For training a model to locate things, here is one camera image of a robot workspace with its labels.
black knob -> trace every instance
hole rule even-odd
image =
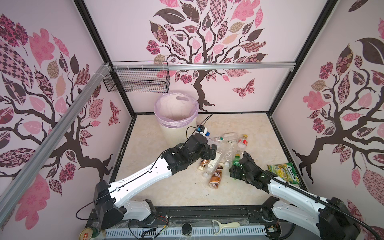
[[[192,226],[189,223],[184,224],[183,227],[181,228],[181,233],[183,235],[190,235],[191,232],[192,232]]]

white vent grille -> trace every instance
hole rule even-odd
[[[142,231],[147,231],[150,228],[132,229],[135,236],[140,237]],[[154,236],[162,228],[157,228],[156,232],[149,232],[146,236]],[[121,238],[134,238],[128,228],[110,228],[106,230],[106,239],[121,239]],[[245,236],[245,235],[266,235],[264,226],[240,226],[238,228],[224,228],[217,236]],[[161,237],[182,237],[181,227],[170,227],[161,233],[158,238]],[[207,237],[213,236],[212,227],[192,227],[191,237]]]

wall mural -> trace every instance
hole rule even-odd
[[[13,178],[21,171],[20,166],[28,162],[34,154],[34,147],[30,146],[37,148],[41,145],[73,104],[75,97],[81,93],[91,75],[88,64],[80,70],[75,54],[70,57],[70,51],[65,44],[46,29],[40,29],[40,34],[33,33],[28,36],[19,23],[15,24],[2,15],[0,37],[4,40],[0,39],[0,70],[5,85],[0,96],[0,149],[6,146],[14,148],[0,154],[0,177]],[[37,64],[26,62],[14,49],[17,46],[23,46],[27,55],[32,53]],[[43,69],[42,63],[45,61],[50,62],[47,68]],[[38,211],[47,206],[46,200],[50,198],[50,190],[62,195],[63,184],[73,179],[76,170],[85,167],[96,168],[100,181],[105,174],[109,175],[111,172],[112,168],[107,169],[107,166],[112,154],[104,161],[83,154],[83,147],[88,146],[87,139],[92,137],[87,129],[97,127],[101,123],[97,120],[104,101],[103,98],[98,98],[100,90],[101,85],[93,92],[65,133],[66,141],[52,152],[47,164],[42,167],[50,169],[48,174],[38,174],[32,186],[20,199],[15,220],[26,218],[27,229],[31,229],[38,222]],[[112,112],[108,123],[110,126],[119,123],[120,110],[111,100],[109,103]],[[25,146],[16,144],[16,140],[18,143],[22,140]]]
[[[380,20],[381,38],[384,38],[383,30]],[[369,146],[373,142],[384,144],[384,119],[375,115],[384,109],[384,73],[378,71],[384,66],[384,43],[377,38],[362,38],[357,42],[362,44],[362,56],[355,54],[348,44],[335,65],[327,62],[321,66],[320,80],[311,85],[313,91],[303,98],[313,110],[308,116],[316,134],[313,149],[308,156],[292,150],[301,159],[301,174],[305,168],[313,183],[311,165],[325,144],[335,145],[332,153],[340,154],[340,164],[353,161],[354,184],[359,185],[362,178],[368,192],[384,205],[383,172],[366,167],[369,164],[384,170],[384,150]],[[364,68],[365,62],[376,64],[376,69]],[[356,162],[357,153],[361,154],[365,168]]]
[[[167,61],[178,63],[253,63],[260,62],[267,55],[258,52],[266,42],[256,41],[263,29],[257,29],[263,20],[261,7],[256,11],[260,0],[228,0],[235,10],[227,14],[227,0],[160,0],[170,8],[164,8],[154,16],[162,17],[169,24],[164,26],[150,21],[151,31],[156,39],[149,40],[146,49],[156,55],[155,64]],[[175,82],[192,83],[199,96],[200,110],[204,106],[215,106],[205,99],[203,80],[221,77],[224,81],[249,73],[246,69],[170,71]],[[234,88],[240,97],[254,93],[254,79],[245,87]]]

pink wall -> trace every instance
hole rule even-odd
[[[309,190],[384,236],[384,2],[354,2],[339,3],[273,116]]]
[[[155,58],[174,64],[219,63],[225,59],[238,62],[242,57],[240,62],[294,61],[325,2],[86,1],[113,61]],[[207,22],[211,22],[212,29],[203,28]],[[248,24],[250,28],[243,34]],[[169,90],[193,95],[201,111],[267,111],[287,72],[287,69],[198,71],[196,78],[193,70],[171,72]],[[152,112],[160,95],[128,93],[137,112]]]
[[[102,64],[71,0],[2,7],[1,193]],[[119,94],[102,83],[2,226],[1,238],[76,239],[85,222],[75,213],[109,177],[129,122]]]

vegetable peeler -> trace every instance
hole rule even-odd
[[[215,232],[215,222],[217,222],[217,224],[218,224],[218,232]],[[223,228],[226,228],[226,227],[240,227],[240,223],[238,223],[238,222],[230,222],[230,223],[222,224],[222,223],[220,223],[217,220],[212,220],[212,230],[214,232],[214,235],[219,234],[221,232],[221,230]]]

